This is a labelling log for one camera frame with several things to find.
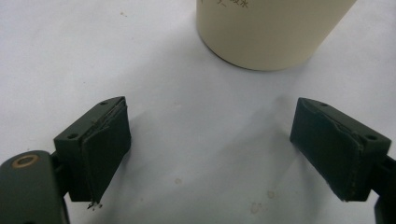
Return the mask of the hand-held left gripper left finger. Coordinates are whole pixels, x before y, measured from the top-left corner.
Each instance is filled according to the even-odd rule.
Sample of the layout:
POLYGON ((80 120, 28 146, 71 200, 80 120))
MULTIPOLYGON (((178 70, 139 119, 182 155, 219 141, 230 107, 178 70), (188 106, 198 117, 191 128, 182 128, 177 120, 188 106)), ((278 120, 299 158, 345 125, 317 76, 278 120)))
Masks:
POLYGON ((132 143, 123 96, 98 103, 54 138, 73 202, 98 203, 132 143))

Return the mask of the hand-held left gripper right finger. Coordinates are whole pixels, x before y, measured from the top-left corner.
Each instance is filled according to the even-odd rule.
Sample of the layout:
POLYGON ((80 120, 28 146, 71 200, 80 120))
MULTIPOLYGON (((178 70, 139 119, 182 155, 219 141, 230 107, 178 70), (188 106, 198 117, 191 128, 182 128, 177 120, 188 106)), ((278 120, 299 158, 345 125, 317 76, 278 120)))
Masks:
POLYGON ((300 98, 290 141, 342 201, 392 195, 391 140, 325 103, 300 98))

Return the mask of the green and cream pump bottle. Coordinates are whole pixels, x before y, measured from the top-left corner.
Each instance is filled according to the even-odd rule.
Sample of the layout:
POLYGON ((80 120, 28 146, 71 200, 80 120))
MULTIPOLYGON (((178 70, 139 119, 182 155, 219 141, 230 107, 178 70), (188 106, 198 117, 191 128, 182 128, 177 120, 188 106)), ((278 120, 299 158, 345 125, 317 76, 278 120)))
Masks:
POLYGON ((276 71, 309 59, 357 0, 196 0, 199 36, 222 60, 276 71))

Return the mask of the pale blue table mat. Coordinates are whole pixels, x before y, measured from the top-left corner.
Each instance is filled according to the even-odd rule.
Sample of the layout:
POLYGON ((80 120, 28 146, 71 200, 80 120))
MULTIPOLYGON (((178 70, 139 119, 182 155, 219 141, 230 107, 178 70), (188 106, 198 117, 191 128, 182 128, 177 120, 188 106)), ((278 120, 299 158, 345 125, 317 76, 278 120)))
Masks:
POLYGON ((290 143, 297 100, 387 136, 396 158, 396 0, 357 0, 305 63, 224 62, 196 0, 0 0, 0 163, 53 150, 97 103, 127 100, 133 144, 100 205, 72 224, 375 224, 290 143))

